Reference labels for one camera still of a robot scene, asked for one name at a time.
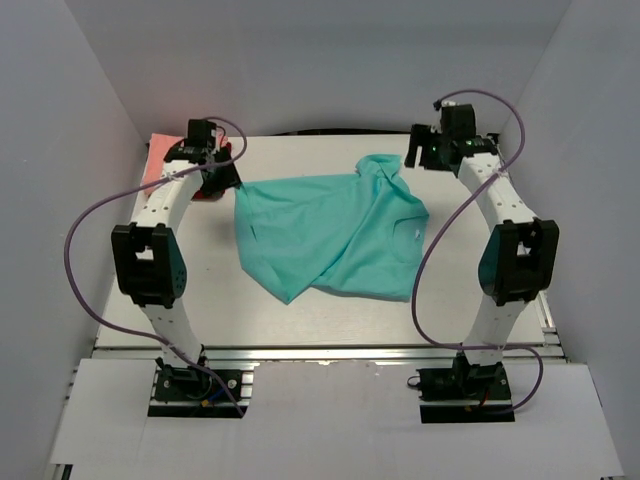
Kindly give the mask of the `teal t-shirt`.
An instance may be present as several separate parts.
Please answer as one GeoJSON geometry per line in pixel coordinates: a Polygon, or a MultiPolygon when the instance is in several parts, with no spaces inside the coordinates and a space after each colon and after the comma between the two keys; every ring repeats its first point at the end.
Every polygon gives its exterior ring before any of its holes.
{"type": "Polygon", "coordinates": [[[242,269],[285,304],[310,288],[408,301],[429,212],[401,166],[373,154],[350,174],[245,183],[234,211],[242,269]]]}

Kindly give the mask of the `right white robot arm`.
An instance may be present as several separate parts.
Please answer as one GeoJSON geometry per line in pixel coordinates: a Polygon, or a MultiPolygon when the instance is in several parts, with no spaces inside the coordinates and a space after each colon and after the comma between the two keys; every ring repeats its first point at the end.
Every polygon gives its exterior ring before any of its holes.
{"type": "Polygon", "coordinates": [[[454,174],[471,194],[489,229],[478,265],[483,298],[461,362],[491,374],[502,360],[513,326],[550,283],[559,241],[553,220],[540,219],[516,192],[492,138],[476,130],[472,105],[439,102],[439,127],[415,124],[404,165],[454,174]]]}

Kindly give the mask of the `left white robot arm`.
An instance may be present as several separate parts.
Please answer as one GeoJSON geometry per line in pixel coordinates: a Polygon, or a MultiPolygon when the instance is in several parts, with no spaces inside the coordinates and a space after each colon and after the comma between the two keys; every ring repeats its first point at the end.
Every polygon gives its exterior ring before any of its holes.
{"type": "Polygon", "coordinates": [[[191,119],[185,138],[165,153],[159,178],[145,187],[150,193],[139,213],[111,232],[118,287],[147,317],[162,363],[172,368],[205,364],[182,300],[188,272],[178,227],[195,197],[217,200],[242,185],[223,121],[191,119]]]}

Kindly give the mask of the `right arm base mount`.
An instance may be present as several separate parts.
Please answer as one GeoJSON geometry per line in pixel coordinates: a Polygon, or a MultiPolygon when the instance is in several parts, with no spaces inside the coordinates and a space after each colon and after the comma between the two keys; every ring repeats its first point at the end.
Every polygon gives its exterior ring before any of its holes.
{"type": "Polygon", "coordinates": [[[464,376],[461,370],[423,368],[417,381],[407,384],[419,392],[422,424],[512,423],[512,394],[502,363],[484,378],[464,376]]]}

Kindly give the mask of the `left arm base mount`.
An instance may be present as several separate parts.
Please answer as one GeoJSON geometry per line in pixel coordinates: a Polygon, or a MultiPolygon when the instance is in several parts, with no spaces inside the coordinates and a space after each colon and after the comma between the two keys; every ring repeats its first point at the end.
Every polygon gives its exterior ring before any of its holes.
{"type": "Polygon", "coordinates": [[[192,367],[157,358],[147,415],[150,418],[240,419],[247,411],[244,372],[217,370],[220,382],[192,367]]]}

